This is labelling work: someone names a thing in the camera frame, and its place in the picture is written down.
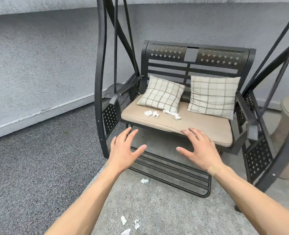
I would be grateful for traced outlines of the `long crumpled white tissue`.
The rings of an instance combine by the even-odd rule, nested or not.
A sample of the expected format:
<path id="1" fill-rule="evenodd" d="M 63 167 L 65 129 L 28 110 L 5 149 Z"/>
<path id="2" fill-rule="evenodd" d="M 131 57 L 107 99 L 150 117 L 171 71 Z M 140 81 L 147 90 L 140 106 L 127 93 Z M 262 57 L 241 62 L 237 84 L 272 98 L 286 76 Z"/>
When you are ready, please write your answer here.
<path id="1" fill-rule="evenodd" d="M 163 110 L 162 112 L 163 112 L 164 114 L 172 115 L 176 120 L 181 119 L 181 117 L 180 117 L 179 114 L 177 114 L 177 113 L 173 113 L 173 112 L 170 112 L 170 111 L 168 111 L 168 110 Z"/>

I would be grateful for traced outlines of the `person's right forearm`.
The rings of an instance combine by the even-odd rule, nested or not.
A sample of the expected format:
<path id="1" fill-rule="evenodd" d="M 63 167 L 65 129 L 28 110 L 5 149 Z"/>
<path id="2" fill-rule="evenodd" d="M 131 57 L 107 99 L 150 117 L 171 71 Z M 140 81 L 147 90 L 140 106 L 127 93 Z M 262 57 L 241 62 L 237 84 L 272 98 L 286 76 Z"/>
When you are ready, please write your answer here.
<path id="1" fill-rule="evenodd" d="M 226 166 L 214 177 L 259 235 L 289 235 L 289 210 Z"/>

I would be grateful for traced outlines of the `black metal swing bench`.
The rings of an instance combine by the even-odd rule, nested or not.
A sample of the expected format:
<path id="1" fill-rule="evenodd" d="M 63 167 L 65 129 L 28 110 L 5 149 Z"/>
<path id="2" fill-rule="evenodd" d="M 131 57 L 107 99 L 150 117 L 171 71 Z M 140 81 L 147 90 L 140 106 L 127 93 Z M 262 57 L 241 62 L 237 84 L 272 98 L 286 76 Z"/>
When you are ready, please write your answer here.
<path id="1" fill-rule="evenodd" d="M 248 76 L 256 55 L 256 49 L 242 47 L 221 47 L 187 43 L 162 43 L 146 40 L 141 53 L 141 74 L 137 71 L 129 80 L 120 85 L 112 95 L 107 106 L 102 109 L 103 123 L 97 120 L 105 133 L 99 135 L 101 146 L 106 150 L 105 141 L 118 122 L 127 127 L 137 126 L 144 129 L 159 130 L 121 119 L 122 111 L 147 89 L 150 75 L 179 83 L 185 86 L 181 102 L 190 103 L 191 76 L 240 77 L 235 95 L 233 120 L 229 120 L 233 144 L 229 147 L 216 145 L 218 150 L 238 154 L 247 140 L 257 141 L 258 120 L 250 110 L 240 90 Z"/>

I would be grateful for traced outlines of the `beige seat cushion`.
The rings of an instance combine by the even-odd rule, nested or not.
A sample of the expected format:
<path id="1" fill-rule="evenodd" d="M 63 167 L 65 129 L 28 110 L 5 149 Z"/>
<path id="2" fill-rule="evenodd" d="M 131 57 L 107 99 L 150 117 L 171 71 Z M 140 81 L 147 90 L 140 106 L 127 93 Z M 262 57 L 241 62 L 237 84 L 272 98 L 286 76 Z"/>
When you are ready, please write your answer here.
<path id="1" fill-rule="evenodd" d="M 178 114 L 181 119 L 176 120 L 172 115 L 164 114 L 162 110 L 137 105 L 141 97 L 142 95 L 139 95 L 122 111 L 121 119 L 177 134 L 182 134 L 181 130 L 194 128 L 201 130 L 217 145 L 229 147 L 233 144 L 233 134 L 228 119 L 190 112 L 187 110 L 189 105 L 187 102 L 179 102 Z M 157 111 L 159 117 L 145 116 L 144 112 L 148 110 Z"/>

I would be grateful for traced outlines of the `person's right hand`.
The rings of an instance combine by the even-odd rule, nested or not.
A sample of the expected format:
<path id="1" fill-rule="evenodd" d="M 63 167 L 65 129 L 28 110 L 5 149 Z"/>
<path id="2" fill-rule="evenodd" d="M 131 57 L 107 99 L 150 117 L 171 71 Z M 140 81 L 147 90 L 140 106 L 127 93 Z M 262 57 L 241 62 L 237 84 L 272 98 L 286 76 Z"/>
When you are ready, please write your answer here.
<path id="1" fill-rule="evenodd" d="M 181 132 L 188 138 L 189 131 L 181 130 Z M 208 168 L 211 166 L 220 167 L 220 170 L 224 169 L 226 166 L 222 162 L 221 157 L 212 157 L 211 155 L 211 145 L 214 144 L 214 142 L 211 139 L 209 139 L 205 133 L 203 133 L 203 135 L 206 139 L 206 142 L 192 143 L 194 149 L 193 157 L 187 158 L 204 171 L 207 171 Z"/>

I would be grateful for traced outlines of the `small plaid pillow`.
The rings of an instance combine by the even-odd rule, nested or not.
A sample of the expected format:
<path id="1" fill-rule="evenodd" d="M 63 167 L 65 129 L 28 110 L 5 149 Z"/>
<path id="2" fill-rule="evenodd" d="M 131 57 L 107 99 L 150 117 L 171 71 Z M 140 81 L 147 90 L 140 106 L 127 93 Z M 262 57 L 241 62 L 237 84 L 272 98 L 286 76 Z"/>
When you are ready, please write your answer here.
<path id="1" fill-rule="evenodd" d="M 137 105 L 177 113 L 184 90 L 185 86 L 182 84 L 150 75 L 147 89 Z"/>

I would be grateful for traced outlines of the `person's left forearm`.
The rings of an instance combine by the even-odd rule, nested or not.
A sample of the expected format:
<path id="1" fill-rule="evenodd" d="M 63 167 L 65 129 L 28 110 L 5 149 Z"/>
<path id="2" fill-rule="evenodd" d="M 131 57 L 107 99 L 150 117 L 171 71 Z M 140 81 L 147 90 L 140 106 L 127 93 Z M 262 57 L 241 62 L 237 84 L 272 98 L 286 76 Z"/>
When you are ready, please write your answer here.
<path id="1" fill-rule="evenodd" d="M 103 205 L 120 174 L 128 168 L 108 163 L 88 189 L 44 235 L 91 235 Z"/>

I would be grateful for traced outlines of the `large plaid pillow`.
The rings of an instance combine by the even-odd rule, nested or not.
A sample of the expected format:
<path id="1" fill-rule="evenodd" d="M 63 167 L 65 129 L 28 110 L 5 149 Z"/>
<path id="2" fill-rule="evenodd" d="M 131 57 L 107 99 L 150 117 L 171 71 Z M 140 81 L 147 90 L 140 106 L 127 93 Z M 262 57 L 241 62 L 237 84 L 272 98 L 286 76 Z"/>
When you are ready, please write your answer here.
<path id="1" fill-rule="evenodd" d="M 233 120 L 235 95 L 240 77 L 191 76 L 187 110 Z"/>

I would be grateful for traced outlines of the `black metal swing frame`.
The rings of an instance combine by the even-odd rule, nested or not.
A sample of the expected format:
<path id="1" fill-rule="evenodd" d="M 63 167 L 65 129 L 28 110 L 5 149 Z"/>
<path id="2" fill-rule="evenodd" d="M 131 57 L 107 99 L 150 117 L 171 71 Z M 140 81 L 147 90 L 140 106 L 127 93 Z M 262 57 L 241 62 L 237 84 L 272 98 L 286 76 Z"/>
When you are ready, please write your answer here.
<path id="1" fill-rule="evenodd" d="M 97 10 L 99 18 L 99 42 L 95 72 L 94 105 L 96 126 L 97 120 L 103 123 L 102 109 L 107 106 L 114 92 L 118 91 L 120 88 L 120 85 L 125 84 L 129 80 L 136 68 L 138 68 L 137 71 L 141 74 L 141 53 L 143 47 L 142 45 L 137 60 L 132 36 L 133 27 L 131 27 L 130 24 L 126 0 L 123 0 L 123 17 L 126 18 L 128 28 L 127 35 L 124 34 L 123 28 L 118 20 L 118 0 L 97 0 Z M 259 127 L 259 137 L 257 141 L 247 140 L 238 153 L 241 152 L 243 155 L 245 179 L 262 192 L 266 192 L 277 178 L 276 174 L 273 173 L 276 152 L 270 138 L 272 133 L 269 133 L 269 130 L 266 127 L 264 114 L 288 67 L 289 46 L 271 62 L 268 59 L 288 30 L 289 21 L 266 57 L 258 64 L 256 70 L 252 70 L 252 67 L 255 64 L 253 62 L 248 76 L 240 90 L 240 93 L 243 95 L 250 110 L 256 115 Z M 175 42 L 167 42 L 166 40 L 150 41 L 183 43 L 182 40 L 177 40 Z M 189 40 L 187 44 L 220 46 L 209 44 L 209 42 L 191 42 L 192 41 Z M 240 45 L 234 43 L 227 45 L 226 43 L 223 43 L 221 47 L 240 47 Z M 126 126 L 126 124 L 122 122 L 118 122 L 117 124 L 119 126 Z M 153 143 L 153 141 L 156 140 L 157 142 L 154 143 L 154 148 L 156 149 L 158 146 L 162 146 L 162 149 L 169 147 L 171 150 L 177 146 L 188 146 L 188 150 L 192 149 L 192 145 L 186 136 L 159 130 L 144 129 L 137 126 L 133 126 L 132 129 L 140 129 L 140 132 L 145 136 L 152 136 L 153 138 L 149 139 L 149 142 Z M 100 126 L 97 126 L 97 131 L 98 135 L 105 133 L 105 130 L 102 130 Z M 104 146 L 101 146 L 105 158 L 108 158 L 110 154 L 108 143 L 109 139 L 107 138 L 105 141 L 105 152 L 103 152 Z M 222 153 L 228 153 L 220 150 L 218 151 L 220 155 L 222 155 Z"/>

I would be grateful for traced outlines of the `beige adhesive bandage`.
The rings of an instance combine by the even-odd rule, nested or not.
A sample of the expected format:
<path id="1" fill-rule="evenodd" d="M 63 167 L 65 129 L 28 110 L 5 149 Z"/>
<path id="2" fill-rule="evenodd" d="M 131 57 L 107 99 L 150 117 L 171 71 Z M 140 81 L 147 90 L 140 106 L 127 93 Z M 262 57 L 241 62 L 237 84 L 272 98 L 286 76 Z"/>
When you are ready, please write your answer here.
<path id="1" fill-rule="evenodd" d="M 207 172 L 211 177 L 215 177 L 216 173 L 220 170 L 220 167 L 211 166 L 208 168 Z"/>

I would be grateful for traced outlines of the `person's left hand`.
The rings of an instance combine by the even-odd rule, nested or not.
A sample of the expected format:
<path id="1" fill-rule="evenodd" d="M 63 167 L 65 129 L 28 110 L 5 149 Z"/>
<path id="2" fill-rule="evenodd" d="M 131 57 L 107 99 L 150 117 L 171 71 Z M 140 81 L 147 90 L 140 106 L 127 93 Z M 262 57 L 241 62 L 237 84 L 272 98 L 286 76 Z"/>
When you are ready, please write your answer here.
<path id="1" fill-rule="evenodd" d="M 137 133 L 138 129 L 135 129 L 133 131 L 131 130 L 130 135 L 134 139 Z M 132 159 L 131 157 L 131 144 L 120 144 L 119 134 L 117 137 L 114 138 L 114 151 L 110 152 L 107 165 L 115 172 L 121 174 L 123 171 L 128 169 L 134 162 L 135 159 Z"/>

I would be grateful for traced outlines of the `black metal footrest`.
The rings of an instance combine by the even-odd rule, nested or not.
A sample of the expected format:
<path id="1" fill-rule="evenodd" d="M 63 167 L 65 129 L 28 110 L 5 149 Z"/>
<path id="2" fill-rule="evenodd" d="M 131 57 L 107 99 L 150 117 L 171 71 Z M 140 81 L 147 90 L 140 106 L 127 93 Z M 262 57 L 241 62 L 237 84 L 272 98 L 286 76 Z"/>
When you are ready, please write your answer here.
<path id="1" fill-rule="evenodd" d="M 211 176 L 177 155 L 164 157 L 145 151 L 130 169 L 200 198 L 211 193 Z"/>

